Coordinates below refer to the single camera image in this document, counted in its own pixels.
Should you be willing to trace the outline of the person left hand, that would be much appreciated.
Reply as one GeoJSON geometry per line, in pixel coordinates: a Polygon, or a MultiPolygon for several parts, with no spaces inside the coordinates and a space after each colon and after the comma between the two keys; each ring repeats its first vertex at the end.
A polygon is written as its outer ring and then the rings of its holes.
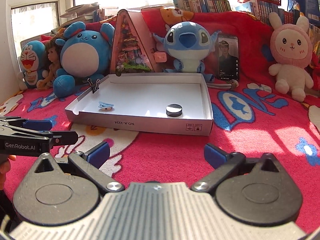
{"type": "Polygon", "coordinates": [[[0,166],[0,190],[4,189],[4,184],[6,181],[6,174],[11,169],[11,161],[16,161],[17,157],[15,155],[9,155],[4,163],[0,166]]]}

